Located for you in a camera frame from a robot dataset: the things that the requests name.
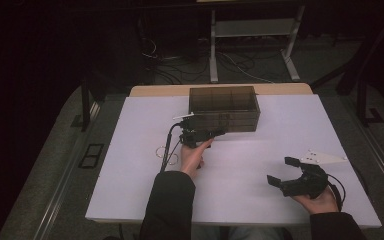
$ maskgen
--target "transparent box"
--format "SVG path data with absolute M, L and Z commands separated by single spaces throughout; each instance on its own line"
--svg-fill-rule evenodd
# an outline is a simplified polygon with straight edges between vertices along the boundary
M 189 113 L 196 130 L 255 132 L 260 108 L 254 87 L 191 88 Z

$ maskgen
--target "leg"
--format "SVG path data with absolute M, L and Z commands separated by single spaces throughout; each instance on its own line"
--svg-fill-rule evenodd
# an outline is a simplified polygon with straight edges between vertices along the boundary
M 220 228 L 218 226 L 192 225 L 192 240 L 218 240 L 220 239 Z
M 281 228 L 231 227 L 229 240 L 283 240 Z

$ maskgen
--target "floor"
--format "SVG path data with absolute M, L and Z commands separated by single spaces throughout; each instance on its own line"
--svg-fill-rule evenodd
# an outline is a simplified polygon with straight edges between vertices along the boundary
M 330 36 L 298 40 L 292 59 L 301 82 L 311 84 L 347 62 L 359 42 L 339 42 Z M 203 84 L 209 82 L 208 41 L 200 39 L 199 59 L 171 55 L 163 49 L 149 55 L 148 69 L 154 84 Z M 219 83 L 267 84 L 291 82 L 280 49 L 286 39 L 238 38 L 217 42 Z M 384 123 L 361 126 L 355 118 L 355 92 L 338 96 L 340 76 L 314 90 L 328 116 L 362 185 L 382 222 L 378 229 L 365 229 L 370 240 L 384 239 Z M 61 109 L 52 132 L 3 227 L 0 239 L 104 239 L 124 233 L 134 239 L 139 225 L 99 224 L 84 218 L 91 194 L 105 159 L 118 115 L 127 95 L 111 91 L 104 102 L 92 105 L 92 121 L 81 132 L 76 119 L 81 112 L 80 89 L 73 92 Z M 384 100 L 373 88 L 368 91 L 368 107 L 376 108 L 384 119 Z M 96 168 L 79 168 L 89 144 L 103 144 Z M 308 226 L 288 227 L 295 240 L 311 239 Z

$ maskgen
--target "person's right hand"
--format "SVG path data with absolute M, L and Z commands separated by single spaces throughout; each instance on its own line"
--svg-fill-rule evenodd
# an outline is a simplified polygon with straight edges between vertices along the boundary
M 294 196 L 292 198 L 301 203 L 310 214 L 339 212 L 335 196 L 329 187 L 326 187 L 326 189 L 315 199 L 311 199 L 308 195 Z

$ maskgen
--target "table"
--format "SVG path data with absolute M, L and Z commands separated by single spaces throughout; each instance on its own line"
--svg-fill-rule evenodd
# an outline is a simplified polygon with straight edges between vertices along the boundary
M 194 179 L 194 223 L 284 226 L 308 223 L 308 213 L 266 175 L 296 179 L 299 169 L 285 156 L 314 151 L 346 157 L 317 95 L 308 85 L 255 84 L 261 116 L 255 133 L 217 137 L 204 153 L 206 165 Z M 165 144 L 172 117 L 187 112 L 189 86 L 138 86 L 126 99 L 92 195 L 86 218 L 98 222 L 140 223 L 159 172 L 155 150 Z M 173 139 L 180 129 L 173 131 Z M 178 169 L 179 164 L 167 170 Z M 347 189 L 344 211 L 361 227 L 378 227 L 379 219 L 349 162 L 323 166 Z

